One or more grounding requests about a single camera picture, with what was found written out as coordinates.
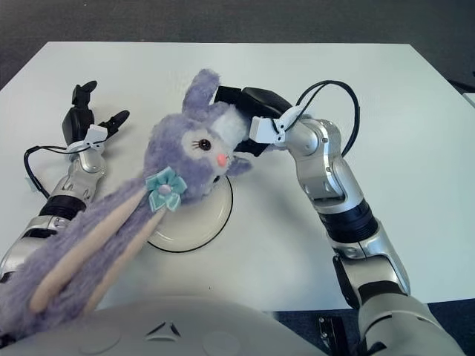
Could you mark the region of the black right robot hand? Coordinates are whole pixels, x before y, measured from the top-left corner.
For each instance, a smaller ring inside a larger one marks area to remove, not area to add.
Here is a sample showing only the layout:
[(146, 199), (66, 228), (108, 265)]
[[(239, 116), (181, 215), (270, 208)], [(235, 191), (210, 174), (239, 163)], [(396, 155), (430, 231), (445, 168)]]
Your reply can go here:
[(270, 90), (246, 87), (243, 89), (220, 85), (214, 102), (234, 105), (251, 123), (254, 116), (279, 119), (292, 106)]

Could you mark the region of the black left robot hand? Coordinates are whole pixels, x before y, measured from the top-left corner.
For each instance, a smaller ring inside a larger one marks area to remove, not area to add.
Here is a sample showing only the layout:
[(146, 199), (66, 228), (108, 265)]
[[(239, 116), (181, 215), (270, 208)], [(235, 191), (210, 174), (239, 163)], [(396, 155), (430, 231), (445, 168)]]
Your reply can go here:
[[(91, 93), (96, 89), (97, 81), (93, 80), (84, 85), (76, 85), (72, 93), (72, 107), (66, 113), (62, 122), (62, 132), (65, 142), (71, 145), (82, 141), (92, 124), (95, 123), (94, 113), (88, 107)], [(107, 122), (99, 123), (99, 126), (107, 130), (107, 136), (103, 142), (111, 138), (119, 130), (119, 127), (129, 117), (129, 111), (120, 111), (112, 116)]]

